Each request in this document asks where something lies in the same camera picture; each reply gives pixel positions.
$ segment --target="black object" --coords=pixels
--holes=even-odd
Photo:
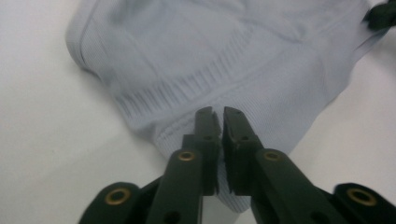
[[[369,29],[378,31],[396,25],[396,0],[373,7],[365,16]]]
[[[284,153],[264,148],[242,111],[226,107],[222,146],[230,189],[251,196],[260,224],[394,224],[396,208],[357,184],[334,194],[316,188]],[[219,125],[211,107],[199,110],[164,175],[142,189],[116,183],[93,200],[80,224],[199,224],[202,198],[218,190]]]

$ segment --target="knitted garment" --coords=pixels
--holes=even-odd
[[[101,78],[131,129],[169,158],[194,112],[244,111],[265,147],[290,152],[382,36],[364,0],[83,0],[67,47]],[[218,197],[235,212],[223,160]]]

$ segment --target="screw hole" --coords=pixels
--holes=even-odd
[[[321,212],[311,213],[311,218],[317,224],[330,224],[329,218]]]
[[[349,189],[346,192],[347,196],[355,203],[360,203],[366,206],[375,206],[376,198],[371,193],[363,189]]]
[[[178,158],[181,161],[192,161],[194,159],[194,157],[195,157],[194,154],[189,151],[185,151],[185,152],[178,154]]]
[[[279,161],[280,160],[279,154],[277,154],[273,151],[265,152],[264,158],[267,159],[268,161]]]
[[[105,202],[109,205],[119,205],[125,203],[131,197],[131,191],[128,189],[114,189],[105,197]]]
[[[179,212],[168,212],[163,216],[163,223],[165,224],[177,224],[180,221]]]

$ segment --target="ribbed knit band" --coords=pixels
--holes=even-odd
[[[290,152],[382,35],[361,22],[367,10],[361,0],[87,0],[66,43],[166,158],[209,105],[220,121],[224,106],[244,111],[266,147]],[[245,211],[249,198],[229,194],[225,176],[221,162],[219,198]]]

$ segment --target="white table surface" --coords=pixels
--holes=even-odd
[[[142,187],[165,168],[69,56],[64,31],[78,2],[0,3],[0,223],[77,223],[103,187]],[[358,62],[290,156],[320,188],[356,182],[396,203],[396,29]],[[203,223],[255,221],[211,197]]]

